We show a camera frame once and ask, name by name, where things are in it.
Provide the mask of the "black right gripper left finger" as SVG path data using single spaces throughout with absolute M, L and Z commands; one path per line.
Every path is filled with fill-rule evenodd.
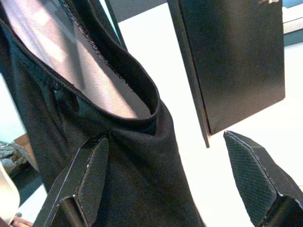
M 107 136 L 93 136 L 58 175 L 33 227 L 92 227 L 104 190 Z

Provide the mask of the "crumpled grey bag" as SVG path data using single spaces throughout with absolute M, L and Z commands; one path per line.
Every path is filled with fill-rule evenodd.
M 7 174 L 14 178 L 27 165 L 25 149 L 17 143 L 0 141 L 0 161 Z

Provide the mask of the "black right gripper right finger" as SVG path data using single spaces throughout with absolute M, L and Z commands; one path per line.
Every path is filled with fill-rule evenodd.
M 303 227 L 303 191 L 264 147 L 223 134 L 236 187 L 255 227 Z

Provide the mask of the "black shirt white print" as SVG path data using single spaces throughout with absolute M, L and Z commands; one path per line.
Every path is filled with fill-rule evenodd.
M 107 136 L 92 227 L 205 227 L 172 117 L 99 0 L 0 0 L 0 73 L 47 193 L 88 139 Z

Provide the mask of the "black door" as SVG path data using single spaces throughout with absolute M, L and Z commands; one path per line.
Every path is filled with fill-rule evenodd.
M 167 0 L 205 145 L 285 98 L 283 0 Z

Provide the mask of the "brown cardboard piece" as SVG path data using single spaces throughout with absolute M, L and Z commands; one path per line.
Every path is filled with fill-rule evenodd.
M 35 159 L 31 144 L 30 144 L 28 134 L 27 133 L 23 134 L 22 136 L 16 138 L 14 140 L 14 142 L 23 148 L 23 150 L 21 151 L 21 154 L 27 159 L 27 161 L 31 164 L 31 166 L 36 171 L 39 172 L 38 165 L 37 165 L 37 162 L 36 162 L 36 159 Z

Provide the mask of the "white rounded object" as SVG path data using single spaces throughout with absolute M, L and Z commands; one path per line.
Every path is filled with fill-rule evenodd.
M 20 195 L 0 161 L 0 218 L 9 225 L 18 212 Z

